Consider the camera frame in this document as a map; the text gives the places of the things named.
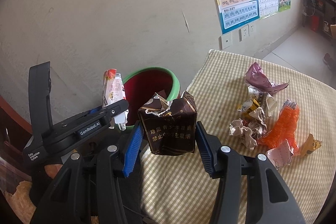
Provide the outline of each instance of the checkered tablecloth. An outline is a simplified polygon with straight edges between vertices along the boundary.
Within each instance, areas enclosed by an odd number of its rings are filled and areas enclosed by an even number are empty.
[[[247,100],[244,75],[257,61],[267,77],[289,87],[275,94],[278,110],[267,118],[272,128],[285,100],[296,101],[300,117],[295,133],[302,145],[312,133],[322,147],[304,158],[294,157],[290,166],[280,174],[292,191],[307,222],[311,224],[320,212],[328,195],[336,168],[336,90],[307,75],[255,58],[211,50],[203,67],[188,88],[194,95],[198,120],[207,133],[216,135],[223,145],[238,153],[255,157],[265,153],[258,146],[248,151],[240,139],[228,135],[229,123],[240,117],[237,105]],[[147,214],[159,224],[205,224],[214,206],[218,179],[205,173],[198,150],[182,156],[152,155],[148,149],[142,156],[142,205]],[[245,223],[247,181],[241,183],[239,224]]]

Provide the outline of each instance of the trash bin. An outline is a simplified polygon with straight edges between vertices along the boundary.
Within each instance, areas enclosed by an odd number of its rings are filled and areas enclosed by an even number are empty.
[[[139,120],[138,109],[148,102],[155,92],[164,90],[168,101],[179,97],[180,82],[172,71],[165,68],[144,68],[127,75],[123,80],[129,103],[127,129],[131,129]]]

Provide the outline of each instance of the trash pile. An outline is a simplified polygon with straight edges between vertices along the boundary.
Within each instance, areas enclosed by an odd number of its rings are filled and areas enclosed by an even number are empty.
[[[289,82],[270,82],[256,62],[246,72],[245,82],[249,100],[238,106],[241,118],[230,123],[230,136],[240,137],[249,150],[257,145],[266,145],[269,148],[266,155],[277,169],[289,165],[292,156],[310,154],[321,146],[321,142],[310,134],[300,150],[294,134],[300,109],[296,102],[289,99],[283,103],[274,127],[267,129],[266,117],[271,117],[278,106],[272,95],[288,87]]]

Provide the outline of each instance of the orange plastic wrapper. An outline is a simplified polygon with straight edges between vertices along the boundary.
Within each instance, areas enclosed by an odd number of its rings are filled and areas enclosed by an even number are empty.
[[[278,147],[285,139],[290,147],[294,148],[294,156],[300,154],[299,146],[295,141],[294,132],[299,119],[300,109],[296,102],[287,100],[280,111],[279,118],[273,129],[257,140],[258,144],[267,145],[269,149]]]

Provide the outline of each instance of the tiled floor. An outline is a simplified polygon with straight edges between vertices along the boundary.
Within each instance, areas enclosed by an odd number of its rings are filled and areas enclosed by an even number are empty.
[[[334,58],[331,43],[301,27],[263,60],[299,71],[336,89],[336,74],[322,61],[326,53]]]

